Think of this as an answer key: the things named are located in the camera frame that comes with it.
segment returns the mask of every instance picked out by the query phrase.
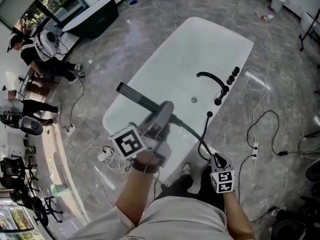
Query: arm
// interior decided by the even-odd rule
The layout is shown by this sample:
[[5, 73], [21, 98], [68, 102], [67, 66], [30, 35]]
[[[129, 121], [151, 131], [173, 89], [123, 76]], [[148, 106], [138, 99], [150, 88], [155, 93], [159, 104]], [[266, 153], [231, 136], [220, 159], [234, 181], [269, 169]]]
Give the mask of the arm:
[[234, 192], [223, 193], [227, 229], [234, 240], [255, 239], [254, 230]]
[[39, 67], [38, 67], [38, 65], [35, 63], [35, 61], [33, 60], [33, 61], [31, 61], [31, 63], [30, 63], [30, 67], [35, 71], [35, 72], [37, 72], [38, 73], [38, 75], [39, 75], [39, 77], [43, 77], [44, 76], [44, 74], [42, 74], [41, 73], [41, 71], [40, 71], [40, 69], [39, 69]]
[[[148, 152], [142, 152], [136, 159], [142, 164], [156, 165], [159, 161]], [[118, 207], [137, 226], [144, 213], [153, 174], [131, 169], [128, 180], [119, 198], [115, 202]]]

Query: cable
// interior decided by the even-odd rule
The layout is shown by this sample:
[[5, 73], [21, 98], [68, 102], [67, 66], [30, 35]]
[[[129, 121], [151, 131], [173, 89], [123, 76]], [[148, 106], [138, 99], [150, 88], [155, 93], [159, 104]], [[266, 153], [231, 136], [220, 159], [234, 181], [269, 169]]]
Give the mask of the cable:
[[[204, 146], [205, 150], [208, 152], [208, 154], [210, 155], [210, 157], [213, 156], [213, 158], [214, 158], [214, 163], [215, 163], [215, 166], [216, 166], [217, 168], [224, 168], [224, 167], [226, 166], [226, 165], [225, 165], [225, 162], [226, 162], [225, 160], [223, 160], [224, 163], [223, 163], [223, 161], [220, 161], [220, 160], [219, 160], [219, 162], [220, 162], [221, 165], [218, 164], [218, 162], [217, 162], [218, 157], [216, 157], [217, 153], [212, 154], [211, 151], [210, 151], [210, 149], [208, 148], [207, 144], [205, 143], [205, 141], [204, 141], [204, 140], [199, 136], [199, 134], [196, 133], [190, 126], [188, 126], [188, 125], [185, 124], [184, 122], [182, 122], [180, 126], [181, 126], [182, 128], [184, 128], [185, 130], [187, 130], [190, 134], [192, 134], [192, 135], [201, 143], [201, 145]], [[199, 156], [200, 156], [203, 160], [206, 160], [206, 161], [208, 161], [208, 162], [211, 161], [210, 159], [205, 158], [201, 153], [198, 153], [198, 154], [199, 154]]]
[[[81, 78], [83, 78], [84, 75], [85, 75], [85, 73], [82, 72], [82, 73], [80, 73], [79, 76], [78, 76], [78, 77], [79, 77], [79, 81], [80, 81], [80, 83], [82, 84], [82, 94], [81, 94], [80, 97], [75, 101], [75, 103], [73, 104], [73, 106], [72, 106], [72, 108], [71, 108], [70, 117], [69, 117], [70, 127], [74, 127], [73, 124], [71, 123], [71, 117], [72, 117], [72, 112], [73, 112], [73, 110], [74, 110], [74, 107], [75, 107], [75, 105], [77, 104], [77, 102], [82, 98], [82, 96], [85, 94], [85, 86], [84, 86], [84, 83], [81, 81]], [[59, 122], [60, 122], [60, 126], [62, 127], [62, 129], [66, 129], [66, 131], [69, 132], [69, 129], [68, 129], [66, 126], [63, 126], [63, 125], [61, 124], [61, 115], [62, 115], [62, 102], [60, 102], [60, 118], [59, 118], [60, 120], [59, 120]]]
[[172, 33], [176, 30], [177, 23], [178, 23], [178, 17], [179, 17], [181, 6], [182, 6], [183, 3], [184, 3], [184, 0], [181, 0], [180, 6], [179, 6], [179, 9], [178, 9], [178, 14], [176, 15], [176, 21], [174, 23], [174, 29], [173, 29]]
[[72, 152], [74, 151], [74, 149], [73, 149], [73, 147], [71, 147], [68, 143], [65, 143], [65, 144], [71, 149], [68, 158], [69, 158], [70, 163], [72, 164], [72, 166], [76, 166], [76, 165], [77, 165], [78, 159], [80, 158], [80, 156], [82, 155], [82, 153], [83, 153], [84, 151], [87, 151], [89, 148], [93, 148], [93, 149], [103, 149], [103, 148], [100, 147], [100, 146], [91, 146], [91, 145], [90, 145], [90, 146], [88, 146], [86, 149], [81, 150], [81, 152], [80, 152], [79, 155], [77, 156], [75, 162], [73, 163], [73, 162], [71, 161], [70, 156], [71, 156]]
[[259, 221], [260, 219], [262, 219], [265, 215], [267, 215], [268, 213], [271, 213], [272, 211], [274, 211], [275, 209], [277, 209], [277, 207], [273, 206], [271, 207], [267, 212], [265, 212], [264, 214], [262, 214], [259, 218], [250, 221], [250, 223], [256, 223], [257, 221]]
[[249, 155], [246, 159], [243, 160], [243, 162], [240, 165], [240, 170], [239, 170], [239, 175], [238, 175], [238, 181], [239, 181], [239, 183], [238, 183], [238, 202], [239, 202], [239, 204], [240, 204], [240, 173], [241, 173], [242, 166], [244, 165], [245, 161], [247, 161], [248, 158], [256, 157], [256, 156], [257, 156], [256, 154], [255, 155], [253, 155], [253, 154]]
[[[203, 130], [203, 134], [201, 136], [202, 139], [204, 139], [206, 132], [207, 132], [207, 127], [208, 127], [208, 123], [209, 123], [209, 119], [213, 116], [213, 113], [211, 111], [208, 111], [206, 113], [206, 121], [205, 121], [205, 125], [204, 125], [204, 130]], [[200, 148], [201, 148], [201, 142], [199, 142], [199, 146], [198, 146], [198, 154], [200, 157], [202, 157], [203, 155], [200, 152]]]
[[71, 108], [70, 118], [69, 118], [69, 122], [70, 122], [70, 126], [71, 126], [71, 127], [73, 127], [73, 125], [72, 125], [72, 123], [71, 123], [71, 117], [72, 117], [72, 112], [73, 112], [73, 110], [74, 110], [74, 107], [75, 107], [75, 105], [77, 104], [77, 102], [81, 99], [81, 97], [85, 94], [85, 86], [84, 86], [84, 83], [81, 81], [81, 76], [82, 76], [82, 74], [85, 75], [85, 73], [82, 72], [82, 73], [80, 73], [79, 76], [78, 76], [78, 77], [79, 77], [79, 81], [80, 81], [80, 83], [82, 84], [82, 94], [81, 94], [80, 97], [75, 101], [75, 103], [73, 104], [73, 106], [72, 106], [72, 108]]
[[69, 52], [69, 49], [64, 45], [64, 43], [63, 42], [61, 42], [60, 40], [59, 40], [59, 38], [57, 38], [57, 40], [66, 48], [66, 53], [60, 53], [61, 52], [61, 50], [60, 50], [60, 52], [57, 52], [57, 54], [60, 54], [60, 55], [66, 55], [66, 54], [68, 54], [68, 52]]
[[156, 185], [159, 181], [159, 178], [160, 178], [160, 168], [158, 169], [158, 177], [156, 178], [154, 185], [153, 185], [153, 200], [156, 199]]
[[[255, 109], [254, 109], [253, 112], [252, 112], [253, 125], [255, 124], [255, 111], [257, 110], [257, 108], [259, 107], [259, 105], [261, 104], [261, 102], [263, 101], [263, 99], [265, 98], [266, 93], [267, 93], [267, 90], [268, 90], [268, 88], [267, 88], [267, 80], [268, 80], [268, 70], [269, 70], [269, 68], [270, 68], [270, 63], [276, 62], [276, 61], [279, 59], [279, 57], [280, 57], [279, 54], [278, 54], [278, 51], [277, 51], [277, 46], [276, 46], [275, 42], [272, 40], [272, 38], [271, 38], [271, 36], [270, 36], [270, 34], [269, 34], [269, 32], [268, 32], [268, 28], [269, 28], [269, 26], [266, 28], [266, 35], [267, 35], [267, 37], [270, 38], [271, 42], [273, 43], [273, 45], [274, 45], [274, 47], [275, 47], [275, 51], [272, 51], [271, 48], [270, 48], [266, 43], [262, 43], [262, 42], [261, 42], [261, 43], [260, 43], [260, 47], [261, 47], [266, 53], [275, 55], [276, 58], [275, 58], [274, 60], [268, 61], [268, 67], [266, 68], [266, 78], [264, 78], [264, 76], [263, 76], [263, 74], [261, 73], [261, 71], [260, 71], [259, 69], [257, 69], [256, 67], [254, 67], [254, 66], [246, 66], [246, 67], [243, 69], [243, 71], [242, 71], [242, 72], [243, 72], [243, 75], [244, 75], [244, 79], [245, 79], [246, 85], [247, 85], [252, 91], [254, 91], [254, 92], [261, 92], [261, 91], [264, 90], [264, 93], [263, 93], [263, 96], [262, 96], [261, 100], [259, 101], [258, 105], [255, 107]], [[245, 71], [246, 71], [247, 68], [252, 68], [252, 69], [258, 71], [258, 72], [262, 75], [263, 82], [264, 82], [264, 87], [263, 87], [262, 89], [256, 90], [256, 89], [253, 89], [253, 88], [249, 85], [248, 80], [247, 80], [247, 78], [246, 78], [246, 74], [245, 74]], [[256, 142], [256, 135], [255, 135], [255, 127], [254, 127], [254, 126], [253, 126], [253, 137], [254, 137], [254, 142]]]
[[309, 154], [309, 153], [313, 153], [313, 152], [315, 152], [315, 151], [320, 150], [320, 147], [319, 147], [319, 148], [316, 148], [316, 149], [314, 149], [314, 150], [307, 150], [307, 151], [280, 151], [279, 153], [275, 152], [275, 149], [274, 149], [274, 141], [275, 141], [275, 137], [276, 137], [276, 135], [277, 135], [277, 133], [278, 133], [278, 131], [279, 131], [280, 121], [279, 121], [279, 116], [278, 116], [278, 114], [277, 114], [276, 112], [274, 112], [273, 110], [268, 110], [268, 111], [264, 112], [264, 113], [258, 118], [258, 120], [257, 120], [254, 124], [252, 124], [252, 125], [249, 127], [249, 129], [247, 130], [247, 132], [246, 132], [246, 142], [248, 143], [248, 145], [250, 146], [250, 148], [252, 148], [252, 149], [257, 149], [256, 147], [253, 147], [253, 146], [249, 143], [249, 131], [250, 131], [250, 129], [251, 129], [252, 127], [254, 127], [254, 126], [259, 122], [259, 120], [260, 120], [266, 113], [268, 113], [268, 112], [271, 112], [271, 113], [273, 113], [273, 114], [276, 115], [276, 119], [277, 119], [277, 123], [278, 123], [277, 129], [276, 129], [276, 131], [275, 131], [275, 133], [274, 133], [274, 135], [273, 135], [273, 137], [272, 137], [272, 141], [271, 141], [271, 149], [272, 149], [272, 152], [273, 152], [275, 155], [277, 155], [277, 156], [285, 156], [285, 155], [288, 155], [288, 154], [290, 154], [290, 153]]
[[251, 144], [249, 143], [249, 131], [250, 131], [250, 129], [251, 129], [252, 127], [254, 127], [254, 126], [259, 122], [259, 120], [260, 120], [266, 113], [268, 113], [268, 112], [272, 112], [273, 114], [276, 115], [276, 118], [277, 118], [278, 127], [277, 127], [277, 129], [276, 129], [276, 131], [275, 131], [275, 134], [274, 134], [273, 137], [272, 137], [271, 149], [272, 149], [272, 152], [273, 152], [275, 155], [279, 155], [279, 153], [276, 153], [275, 150], [274, 150], [274, 140], [275, 140], [275, 137], [276, 137], [276, 135], [277, 135], [277, 133], [278, 133], [278, 131], [279, 131], [279, 126], [280, 126], [280, 124], [279, 124], [279, 116], [278, 116], [278, 114], [277, 114], [276, 112], [274, 112], [273, 110], [268, 110], [268, 111], [264, 112], [264, 113], [258, 118], [258, 120], [249, 127], [249, 129], [248, 129], [247, 132], [246, 132], [246, 142], [248, 143], [248, 145], [250, 146], [250, 148], [256, 149], [255, 147], [251, 146]]
[[96, 158], [98, 159], [98, 164], [99, 164], [98, 182], [99, 182], [99, 184], [100, 184], [100, 186], [101, 186], [101, 188], [102, 188], [102, 192], [103, 192], [103, 195], [104, 195], [104, 197], [105, 197], [105, 200], [107, 201], [107, 203], [108, 203], [108, 204], [111, 206], [111, 208], [112, 208], [113, 206], [112, 206], [112, 204], [110, 203], [108, 197], [106, 196], [105, 188], [104, 188], [104, 186], [102, 185], [102, 183], [101, 183], [101, 181], [100, 181], [101, 165], [100, 165], [100, 160], [99, 160], [98, 156], [99, 156], [102, 152], [103, 152], [103, 150], [102, 150], [100, 153], [96, 154]]

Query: white shoe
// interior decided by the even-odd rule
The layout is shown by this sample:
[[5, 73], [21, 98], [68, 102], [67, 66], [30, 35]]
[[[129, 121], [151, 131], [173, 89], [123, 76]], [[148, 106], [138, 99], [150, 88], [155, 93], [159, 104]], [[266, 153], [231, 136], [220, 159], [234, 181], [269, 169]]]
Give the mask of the white shoe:
[[186, 162], [182, 167], [181, 175], [191, 174], [191, 169], [190, 163]]
[[69, 85], [71, 85], [71, 86], [72, 86], [72, 85], [73, 85], [73, 84], [74, 84], [78, 79], [79, 79], [79, 77], [78, 77], [78, 76], [76, 76], [76, 77], [75, 77], [75, 79], [74, 79], [73, 81], [70, 81], [70, 82], [69, 82]]
[[82, 67], [81, 64], [75, 64], [74, 70], [80, 72], [81, 71], [81, 67]]

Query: hand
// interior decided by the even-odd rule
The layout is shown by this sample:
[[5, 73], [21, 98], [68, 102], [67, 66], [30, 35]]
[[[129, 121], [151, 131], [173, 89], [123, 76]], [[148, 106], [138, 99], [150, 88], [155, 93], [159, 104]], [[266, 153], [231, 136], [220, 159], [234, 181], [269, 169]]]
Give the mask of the hand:
[[140, 152], [139, 154], [136, 155], [135, 158], [138, 162], [140, 162], [141, 164], [145, 164], [145, 165], [157, 165], [159, 163], [159, 160], [156, 159], [153, 154], [152, 151], [149, 150], [144, 150], [142, 152]]

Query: watch strap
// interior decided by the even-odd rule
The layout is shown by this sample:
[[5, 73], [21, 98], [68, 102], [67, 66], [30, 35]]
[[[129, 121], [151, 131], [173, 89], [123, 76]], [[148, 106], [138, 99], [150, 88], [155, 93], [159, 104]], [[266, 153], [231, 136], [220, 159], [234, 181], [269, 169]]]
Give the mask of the watch strap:
[[145, 164], [139, 162], [137, 159], [133, 160], [132, 167], [140, 172], [143, 172], [144, 174], [155, 174], [159, 170], [158, 164]]

